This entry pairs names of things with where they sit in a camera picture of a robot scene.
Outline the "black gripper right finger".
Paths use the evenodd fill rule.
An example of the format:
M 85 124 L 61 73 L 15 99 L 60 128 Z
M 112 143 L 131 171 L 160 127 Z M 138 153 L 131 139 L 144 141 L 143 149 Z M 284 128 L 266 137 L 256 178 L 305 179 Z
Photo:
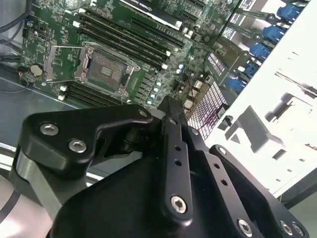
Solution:
M 170 99 L 170 122 L 179 127 L 187 156 L 191 224 L 181 238 L 307 238 L 303 224 L 234 156 L 220 145 L 208 148 L 190 127 L 182 106 Z

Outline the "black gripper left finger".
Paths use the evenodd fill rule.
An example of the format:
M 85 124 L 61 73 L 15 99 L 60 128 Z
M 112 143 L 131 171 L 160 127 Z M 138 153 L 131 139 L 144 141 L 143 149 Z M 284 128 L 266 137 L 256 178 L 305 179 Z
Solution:
M 170 122 L 170 99 L 148 111 L 122 105 L 38 113 L 22 125 L 16 172 L 27 181 L 55 221 L 65 203 L 81 191 L 141 160 L 158 163 L 163 205 L 171 204 L 176 220 L 190 221 L 187 156 L 179 127 Z

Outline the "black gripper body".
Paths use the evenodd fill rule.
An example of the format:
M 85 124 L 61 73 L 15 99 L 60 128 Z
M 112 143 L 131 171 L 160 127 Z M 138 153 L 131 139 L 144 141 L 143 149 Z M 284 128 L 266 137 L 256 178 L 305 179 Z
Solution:
M 192 221 L 177 221 L 160 202 L 158 163 L 136 161 L 70 198 L 59 211 L 53 238 L 180 238 Z

